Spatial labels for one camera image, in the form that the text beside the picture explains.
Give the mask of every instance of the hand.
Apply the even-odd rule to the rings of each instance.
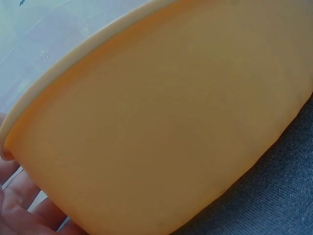
[[[27,211],[40,189],[21,171],[3,190],[2,186],[19,168],[15,162],[0,159],[0,234],[1,235],[86,235],[69,221],[56,232],[66,215],[50,200],[45,199],[33,211]]]

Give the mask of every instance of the plastic container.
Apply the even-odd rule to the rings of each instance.
[[[4,121],[2,148],[88,233],[167,235],[310,97],[312,5],[150,1],[37,80]]]

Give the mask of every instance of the finger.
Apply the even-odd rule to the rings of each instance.
[[[60,235],[88,235],[83,229],[78,227],[73,221],[67,222],[58,232]]]
[[[42,224],[54,231],[60,227],[67,217],[49,198],[36,206],[32,213],[38,217]]]
[[[23,209],[28,207],[35,200],[40,192],[39,187],[30,179],[23,170],[9,183],[4,190],[4,196],[9,198],[9,206],[19,206]]]
[[[3,185],[19,167],[20,165],[16,161],[6,162],[0,159],[0,185]]]

